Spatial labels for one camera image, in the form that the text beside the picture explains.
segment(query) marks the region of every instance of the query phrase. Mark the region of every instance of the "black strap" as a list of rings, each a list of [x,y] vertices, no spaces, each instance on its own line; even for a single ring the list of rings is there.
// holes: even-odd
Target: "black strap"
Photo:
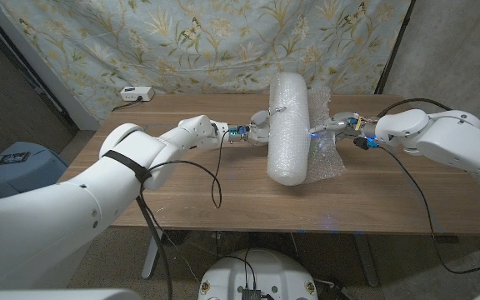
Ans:
[[[130,168],[134,172],[134,176],[138,179],[138,181],[141,184],[143,184],[146,181],[146,179],[151,177],[151,172],[149,172],[149,170],[147,170],[145,167],[140,166],[131,158],[126,157],[123,154],[110,150],[107,153],[105,153],[105,155],[103,156],[107,158],[112,158],[113,160],[118,161],[119,163],[123,164],[127,168]]]

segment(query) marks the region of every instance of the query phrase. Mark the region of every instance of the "cable connector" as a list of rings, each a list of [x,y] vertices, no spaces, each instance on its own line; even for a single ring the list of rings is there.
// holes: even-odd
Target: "cable connector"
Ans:
[[[379,144],[369,137],[357,137],[353,140],[355,146],[368,150],[369,148],[378,148]]]

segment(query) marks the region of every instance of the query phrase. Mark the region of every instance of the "blue bin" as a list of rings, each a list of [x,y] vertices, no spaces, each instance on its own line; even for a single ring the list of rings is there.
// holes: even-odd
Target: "blue bin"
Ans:
[[[44,146],[15,142],[0,154],[0,198],[54,184],[67,168],[55,152]]]

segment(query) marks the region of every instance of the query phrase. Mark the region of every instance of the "floral curtain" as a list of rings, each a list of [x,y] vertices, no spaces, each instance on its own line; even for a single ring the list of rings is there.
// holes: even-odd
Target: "floral curtain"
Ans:
[[[263,93],[276,72],[372,93],[410,0],[0,0],[100,122],[125,86]]]

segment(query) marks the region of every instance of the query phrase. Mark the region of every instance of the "black wire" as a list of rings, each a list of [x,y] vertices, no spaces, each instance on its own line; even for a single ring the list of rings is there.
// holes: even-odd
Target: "black wire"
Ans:
[[[244,264],[243,264],[243,269],[244,271],[246,272],[246,278],[247,278],[247,275],[248,275],[248,268],[246,267],[246,264],[248,264],[248,253],[249,253],[249,250],[251,250],[251,247],[249,247],[246,251],[246,255],[244,256],[243,258],[243,261],[244,261]],[[255,274],[253,274],[253,289],[256,290],[257,289],[257,281],[255,280]]]
[[[187,164],[191,164],[193,166],[196,166],[198,168],[201,168],[203,171],[207,172],[210,176],[212,176],[214,178],[214,181],[212,181],[212,183],[216,182],[217,183],[217,192],[219,193],[220,195],[220,201],[219,201],[219,205],[216,204],[216,201],[214,200],[214,189],[212,189],[211,191],[211,197],[212,197],[212,201],[214,202],[214,206],[216,208],[220,208],[222,206],[222,185],[220,184],[220,181],[218,180],[218,178],[216,177],[216,175],[214,175],[212,172],[208,171],[207,168],[205,168],[204,166],[200,165],[199,163],[195,163],[195,162],[190,162],[190,161],[183,161],[183,160],[176,160],[176,161],[171,161],[171,162],[161,162],[161,163],[158,163],[154,166],[152,166],[150,169],[149,169],[149,172],[151,172],[153,169],[155,168],[158,168],[158,167],[161,167],[163,165],[167,165],[167,164],[170,164],[170,163],[187,163]]]
[[[399,106],[399,105],[402,105],[402,104],[405,104],[405,103],[412,103],[412,102],[425,102],[425,103],[431,103],[431,104],[434,104],[440,108],[443,108],[445,110],[452,110],[450,107],[447,107],[443,104],[441,104],[440,102],[437,102],[437,101],[434,101],[434,100],[431,100],[431,99],[427,99],[427,98],[411,98],[411,99],[406,99],[406,100],[402,100],[402,101],[399,101],[399,102],[395,102],[394,104],[390,105],[389,107],[386,107],[382,110],[382,112],[380,112],[377,117],[378,118],[381,118],[381,117],[384,117],[384,115],[386,115],[388,113],[389,110],[391,110],[392,108],[395,108],[396,106]]]
[[[145,203],[144,201],[144,204],[145,204],[145,207],[146,207],[146,210],[147,212],[149,213],[149,215],[151,215],[151,219],[155,222],[156,226],[158,229],[160,229],[160,231],[166,236],[167,240],[173,245],[175,246],[175,244],[172,242],[172,238],[168,235],[168,232],[166,230],[164,230],[157,222],[157,219],[155,218],[155,215],[153,214],[153,212],[151,211],[151,208],[149,208],[148,204]]]
[[[255,271],[253,271],[253,267],[251,267],[251,263],[249,263],[247,260],[245,259],[241,259],[240,257],[234,257],[234,256],[230,256],[230,255],[226,255],[224,256],[223,258],[234,258],[234,259],[237,259],[237,260],[240,260],[240,261],[243,261],[244,262],[244,266],[245,265],[248,265],[249,268],[251,269],[251,274],[253,275],[253,289],[255,289],[257,287],[257,281],[255,280]],[[248,287],[248,270],[246,269],[246,288],[249,289]]]
[[[222,197],[220,196],[220,203],[218,205],[216,205],[216,202],[214,201],[214,183],[217,181],[217,178],[218,178],[218,171],[220,170],[220,163],[222,162],[222,148],[223,148],[223,139],[225,138],[225,135],[228,133],[229,131],[227,130],[226,132],[223,133],[222,135],[222,141],[220,142],[220,153],[218,154],[217,156],[217,167],[216,167],[216,172],[214,173],[214,180],[212,180],[212,192],[211,192],[211,196],[212,196],[212,201],[214,202],[214,206],[216,208],[220,208],[222,206]]]
[[[132,105],[134,105],[134,104],[136,104],[136,103],[139,103],[139,102],[141,102],[141,101],[142,101],[142,96],[138,96],[136,100],[134,100],[134,101],[132,101],[132,102],[129,102],[129,103],[127,103],[127,104],[123,104],[123,105],[120,105],[120,106],[118,106],[118,107],[115,107],[115,108],[113,108],[112,111],[110,111],[110,112],[112,113],[113,111],[115,111],[115,110],[117,110],[117,109],[126,108],[126,107],[129,107],[129,106],[132,106]]]
[[[143,186],[140,188],[140,198],[143,199]],[[166,231],[164,231],[164,229],[158,224],[157,222],[157,219],[155,218],[155,215],[153,214],[153,212],[151,211],[151,208],[149,208],[148,204],[144,201],[143,202],[143,205],[144,207],[146,208],[147,212],[149,213],[149,215],[151,215],[151,219],[155,222],[155,225],[158,227],[158,229],[160,229],[160,231],[162,231],[162,233],[164,233],[166,236],[168,235],[166,233]]]
[[[300,265],[303,265],[303,262],[301,261],[301,257],[299,256],[298,245],[296,244],[296,240],[295,240],[295,238],[293,237],[293,233],[291,233],[291,232],[290,232],[290,240],[291,240],[292,243],[293,243],[293,249],[294,249],[294,253],[296,253],[297,262],[298,262]]]
[[[473,272],[476,272],[476,271],[480,271],[480,267],[475,267],[475,268],[471,268],[471,269],[468,269],[468,270],[462,270],[462,271],[455,271],[455,270],[451,269],[450,267],[448,267],[448,265],[446,265],[446,263],[442,259],[442,256],[440,255],[440,251],[438,250],[437,239],[434,236],[434,227],[433,227],[433,220],[431,219],[431,211],[429,210],[429,205],[427,203],[427,199],[425,198],[425,195],[423,194],[422,189],[420,188],[420,186],[418,186],[418,183],[416,182],[416,180],[414,180],[413,176],[403,166],[403,164],[401,163],[401,161],[399,160],[398,157],[393,155],[393,153],[391,153],[390,151],[388,151],[384,147],[379,147],[379,148],[384,150],[386,153],[390,154],[396,160],[396,162],[399,164],[399,166],[401,166],[402,170],[408,175],[408,177],[412,180],[412,183],[414,184],[414,186],[417,188],[417,190],[422,195],[423,202],[425,203],[425,209],[427,210],[427,218],[429,220],[429,227],[431,228],[432,243],[434,244],[434,250],[436,251],[438,259],[440,260],[440,263],[442,264],[442,266],[446,270],[448,270],[450,273],[453,273],[453,274],[466,274],[466,273],[473,273]]]
[[[147,226],[149,227],[149,230],[151,231],[153,239],[155,240],[155,243],[157,244],[158,256],[164,262],[164,271],[166,272],[166,282],[167,282],[167,298],[169,300],[172,300],[173,299],[173,283],[172,283],[172,275],[170,274],[170,267],[168,265],[168,258],[166,257],[166,251],[164,251],[164,245],[161,242],[160,237],[158,236],[157,229],[155,228],[155,225],[153,225],[153,221],[149,217],[148,212],[151,212],[151,210],[149,209],[146,202],[143,200],[142,189],[140,189],[140,195],[137,197],[137,203],[138,203],[138,206],[140,207],[140,210],[142,211],[142,215],[143,215],[144,219],[146,219]]]
[[[434,104],[436,106],[438,106],[439,108],[443,108],[447,111],[450,111],[452,110],[450,107],[448,106],[445,106],[443,104],[441,104],[440,102],[437,102],[437,101],[434,101],[434,100],[431,100],[431,99],[426,99],[426,98],[411,98],[411,99],[406,99],[406,100],[402,100],[400,102],[395,102],[394,104],[390,105],[389,107],[386,107],[382,110],[382,112],[380,112],[377,117],[378,118],[381,118],[381,117],[384,117],[384,115],[386,115],[388,113],[388,111],[392,108],[395,108],[396,106],[399,106],[401,104],[405,104],[405,103],[412,103],[412,102],[425,102],[425,103],[431,103],[431,104]]]

